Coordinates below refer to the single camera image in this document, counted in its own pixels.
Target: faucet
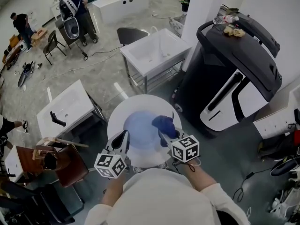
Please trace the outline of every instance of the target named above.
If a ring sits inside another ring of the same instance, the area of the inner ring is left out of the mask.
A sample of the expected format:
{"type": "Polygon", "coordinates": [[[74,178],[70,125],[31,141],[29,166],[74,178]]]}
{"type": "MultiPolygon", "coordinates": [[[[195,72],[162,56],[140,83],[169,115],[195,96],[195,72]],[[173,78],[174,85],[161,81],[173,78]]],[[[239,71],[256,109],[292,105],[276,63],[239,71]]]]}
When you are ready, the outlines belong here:
{"type": "Polygon", "coordinates": [[[58,125],[61,125],[63,127],[65,127],[67,124],[61,120],[58,120],[55,113],[53,113],[52,111],[50,112],[50,116],[52,119],[52,122],[57,123],[58,125]]]}

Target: gray floor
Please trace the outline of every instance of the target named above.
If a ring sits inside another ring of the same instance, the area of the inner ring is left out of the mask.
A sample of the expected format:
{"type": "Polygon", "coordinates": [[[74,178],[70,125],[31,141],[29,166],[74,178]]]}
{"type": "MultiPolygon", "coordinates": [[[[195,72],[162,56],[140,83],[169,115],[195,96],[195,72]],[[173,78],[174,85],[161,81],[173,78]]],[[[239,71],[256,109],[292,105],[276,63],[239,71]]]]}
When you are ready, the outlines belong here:
{"type": "MultiPolygon", "coordinates": [[[[84,48],[88,54],[98,51],[109,51],[120,44],[118,42],[116,29],[119,27],[137,27],[150,30],[155,25],[158,29],[169,27],[168,19],[158,19],[151,17],[151,14],[158,14],[159,17],[169,17],[181,14],[180,3],[178,0],[150,0],[150,8],[140,14],[129,16],[123,21],[103,25],[97,19],[97,11],[90,7],[90,12],[95,14],[94,24],[98,26],[100,37],[99,43],[94,45],[88,38],[89,45],[84,48]]],[[[48,26],[49,31],[54,29],[53,23],[48,26]]],[[[58,33],[58,40],[63,41],[58,33]]],[[[79,49],[72,45],[72,49],[64,49],[67,57],[60,51],[53,52],[53,66],[43,57],[40,48],[34,48],[30,53],[23,53],[17,65],[9,71],[4,71],[5,84],[2,93],[3,115],[9,120],[26,119],[29,122],[29,135],[22,132],[13,131],[9,140],[19,146],[32,147],[41,138],[36,114],[49,103],[47,87],[50,87],[52,97],[55,98],[65,88],[78,79],[81,79],[85,89],[94,100],[103,108],[105,115],[109,118],[113,109],[124,100],[124,97],[115,88],[118,83],[125,93],[130,97],[135,95],[135,91],[130,87],[119,50],[111,53],[98,54],[83,61],[79,49]],[[19,75],[14,75],[15,70],[21,72],[24,62],[43,63],[40,70],[35,70],[32,77],[26,81],[26,91],[17,87],[19,75]]],[[[173,79],[163,86],[151,92],[153,95],[169,100],[173,89],[176,87],[178,79],[173,79]]],[[[261,140],[256,128],[251,122],[243,122],[228,129],[219,137],[209,140],[196,131],[183,117],[181,117],[182,127],[189,134],[201,143],[202,167],[212,175],[223,189],[232,196],[234,191],[239,188],[242,180],[250,172],[260,171],[273,166],[272,162],[262,163],[256,155],[257,145],[261,140]]],[[[82,143],[90,145],[88,149],[80,149],[81,156],[88,167],[93,166],[95,155],[104,147],[106,137],[105,124],[97,124],[88,133],[81,137],[82,143]]],[[[45,179],[54,179],[52,172],[43,174],[45,179]]],[[[103,190],[109,180],[100,177],[97,172],[90,172],[84,181],[76,184],[80,196],[85,200],[85,209],[75,216],[74,224],[82,225],[90,208],[99,203],[103,190]]],[[[252,208],[250,222],[253,225],[260,224],[283,224],[283,221],[272,217],[267,210],[276,192],[283,186],[286,176],[271,177],[268,172],[254,175],[244,183],[244,198],[239,204],[244,211],[248,207],[252,208]]],[[[62,190],[56,184],[58,192],[62,190]]],[[[62,199],[66,202],[69,209],[73,210],[79,205],[72,191],[61,193],[62,199]]]]}

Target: bottle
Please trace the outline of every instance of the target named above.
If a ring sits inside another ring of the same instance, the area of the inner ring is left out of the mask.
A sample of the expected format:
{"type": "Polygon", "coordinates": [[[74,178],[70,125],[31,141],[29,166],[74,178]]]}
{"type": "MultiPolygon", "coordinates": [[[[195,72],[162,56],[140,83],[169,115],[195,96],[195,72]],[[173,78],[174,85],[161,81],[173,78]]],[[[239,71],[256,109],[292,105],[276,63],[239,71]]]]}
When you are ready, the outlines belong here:
{"type": "Polygon", "coordinates": [[[238,21],[239,17],[227,15],[227,16],[221,16],[221,17],[215,17],[212,21],[214,24],[224,24],[224,23],[233,23],[235,21],[238,21]]]}

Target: person in black shirt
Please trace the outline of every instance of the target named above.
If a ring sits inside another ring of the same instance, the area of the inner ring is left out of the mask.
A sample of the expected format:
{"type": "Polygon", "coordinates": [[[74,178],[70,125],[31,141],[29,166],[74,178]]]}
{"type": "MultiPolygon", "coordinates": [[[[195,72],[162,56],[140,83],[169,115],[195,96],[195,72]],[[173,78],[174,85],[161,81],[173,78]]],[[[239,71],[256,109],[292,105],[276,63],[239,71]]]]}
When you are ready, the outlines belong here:
{"type": "Polygon", "coordinates": [[[90,38],[93,40],[94,43],[98,42],[98,36],[94,33],[93,27],[91,26],[89,20],[88,20],[88,13],[87,13],[87,5],[88,5],[88,0],[71,0],[74,2],[76,6],[79,4],[79,8],[77,10],[77,13],[75,15],[75,18],[78,21],[79,25],[79,39],[82,42],[83,46],[86,46],[86,39],[85,39],[85,31],[88,32],[90,38]]]}
{"type": "Polygon", "coordinates": [[[26,14],[17,15],[16,13],[12,13],[10,18],[14,20],[14,27],[17,28],[18,32],[25,41],[28,52],[32,48],[30,38],[34,33],[28,23],[28,16],[26,14]]]}

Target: backpack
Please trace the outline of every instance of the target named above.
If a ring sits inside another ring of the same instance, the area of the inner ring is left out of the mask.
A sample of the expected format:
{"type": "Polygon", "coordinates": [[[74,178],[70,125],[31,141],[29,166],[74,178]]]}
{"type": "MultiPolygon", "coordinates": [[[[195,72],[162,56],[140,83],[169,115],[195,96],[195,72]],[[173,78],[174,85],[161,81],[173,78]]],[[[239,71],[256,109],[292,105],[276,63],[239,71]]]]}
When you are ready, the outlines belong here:
{"type": "Polygon", "coordinates": [[[78,11],[81,1],[79,1],[78,6],[72,0],[60,0],[60,15],[63,21],[70,17],[75,17],[78,11]]]}

